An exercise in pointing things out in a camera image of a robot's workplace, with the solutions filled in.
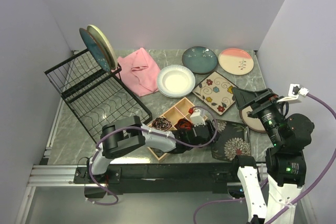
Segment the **black square floral plate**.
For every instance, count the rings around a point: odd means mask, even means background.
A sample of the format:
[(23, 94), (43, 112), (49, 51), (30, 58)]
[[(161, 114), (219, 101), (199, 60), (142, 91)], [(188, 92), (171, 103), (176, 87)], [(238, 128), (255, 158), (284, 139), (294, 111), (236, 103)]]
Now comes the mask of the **black square floral plate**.
[(250, 134), (246, 124), (216, 120), (216, 141), (211, 145), (212, 158), (231, 162), (235, 156), (251, 155)]

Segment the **square patterned glass plate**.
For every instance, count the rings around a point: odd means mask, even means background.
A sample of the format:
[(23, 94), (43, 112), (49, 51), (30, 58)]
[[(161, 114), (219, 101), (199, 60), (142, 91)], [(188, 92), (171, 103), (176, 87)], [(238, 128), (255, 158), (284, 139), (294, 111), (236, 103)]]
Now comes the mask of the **square patterned glass plate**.
[(192, 93), (221, 116), (235, 103), (234, 87), (235, 84), (214, 71), (197, 84)]

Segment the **pink and cream plate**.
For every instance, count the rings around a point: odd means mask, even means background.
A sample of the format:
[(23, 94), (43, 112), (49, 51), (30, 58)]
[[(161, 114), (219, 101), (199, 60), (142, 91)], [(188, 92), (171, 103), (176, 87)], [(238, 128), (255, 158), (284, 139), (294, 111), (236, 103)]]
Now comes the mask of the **pink and cream plate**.
[(252, 56), (238, 48), (223, 50), (218, 56), (218, 62), (226, 72), (238, 76), (248, 74), (254, 68)]

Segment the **white round plate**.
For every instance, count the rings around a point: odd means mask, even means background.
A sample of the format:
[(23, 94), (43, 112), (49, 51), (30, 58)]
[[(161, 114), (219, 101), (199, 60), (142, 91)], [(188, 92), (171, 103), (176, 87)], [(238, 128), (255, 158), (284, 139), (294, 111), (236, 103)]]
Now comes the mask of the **white round plate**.
[(170, 65), (163, 68), (157, 77), (157, 88), (173, 93), (193, 89), (196, 85), (194, 74), (190, 69), (180, 65)]

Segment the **teal glazed plate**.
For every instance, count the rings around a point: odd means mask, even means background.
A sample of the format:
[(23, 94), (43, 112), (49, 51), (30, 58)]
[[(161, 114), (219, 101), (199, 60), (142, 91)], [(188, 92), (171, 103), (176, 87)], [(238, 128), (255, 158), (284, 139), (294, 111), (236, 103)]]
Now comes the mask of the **teal glazed plate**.
[(195, 46), (183, 52), (182, 64), (195, 74), (207, 74), (215, 70), (218, 59), (212, 50)]

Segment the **brown rimmed dark plate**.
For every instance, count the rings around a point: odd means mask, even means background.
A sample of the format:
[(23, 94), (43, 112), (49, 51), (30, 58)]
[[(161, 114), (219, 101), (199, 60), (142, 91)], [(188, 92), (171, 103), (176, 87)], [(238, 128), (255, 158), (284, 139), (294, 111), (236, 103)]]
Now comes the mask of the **brown rimmed dark plate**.
[(97, 44), (95, 39), (89, 34), (89, 32), (84, 28), (79, 28), (79, 34), (81, 39), (91, 55), (93, 56), (96, 63), (103, 69), (105, 72), (110, 72), (111, 67), (107, 61), (106, 54), (102, 50), (101, 46)]

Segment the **black ribbed plate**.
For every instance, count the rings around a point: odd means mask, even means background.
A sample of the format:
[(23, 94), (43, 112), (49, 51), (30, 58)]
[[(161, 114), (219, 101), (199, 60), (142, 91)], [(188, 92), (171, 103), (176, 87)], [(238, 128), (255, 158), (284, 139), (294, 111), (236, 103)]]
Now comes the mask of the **black ribbed plate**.
[(251, 130), (258, 133), (266, 133), (264, 126), (258, 118), (251, 118), (248, 116), (248, 112), (251, 112), (250, 106), (239, 111), (239, 115), (243, 123), (245, 123)]

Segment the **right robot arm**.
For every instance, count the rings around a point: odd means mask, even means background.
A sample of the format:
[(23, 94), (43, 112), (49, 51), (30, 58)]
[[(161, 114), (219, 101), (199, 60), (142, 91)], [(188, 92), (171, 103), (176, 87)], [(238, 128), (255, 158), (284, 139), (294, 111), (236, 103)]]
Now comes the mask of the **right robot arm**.
[(300, 195), (305, 184), (307, 165), (303, 149), (312, 141), (314, 124), (303, 114), (285, 116), (281, 105), (305, 97), (309, 91), (299, 84), (291, 84), (286, 97), (276, 95), (271, 89), (233, 88), (232, 92), (237, 108), (251, 107), (248, 116), (260, 120), (272, 143), (265, 157), (269, 183), (267, 202), (263, 198), (254, 158), (240, 155), (232, 161), (230, 175), (243, 186), (248, 223), (265, 223), (285, 206), (291, 207), (291, 211), (285, 214), (283, 222), (293, 223), (295, 205), (290, 200)]

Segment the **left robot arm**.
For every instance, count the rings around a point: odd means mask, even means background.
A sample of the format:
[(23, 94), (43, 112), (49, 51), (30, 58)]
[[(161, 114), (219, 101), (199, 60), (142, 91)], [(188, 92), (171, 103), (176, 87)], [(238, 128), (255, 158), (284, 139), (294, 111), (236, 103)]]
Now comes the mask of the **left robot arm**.
[(86, 176), (93, 183), (101, 182), (112, 160), (143, 146), (164, 153), (181, 154), (212, 144), (217, 133), (216, 120), (203, 120), (190, 129), (172, 131), (161, 131), (142, 124), (138, 116), (118, 120), (102, 127), (96, 152), (87, 165)]

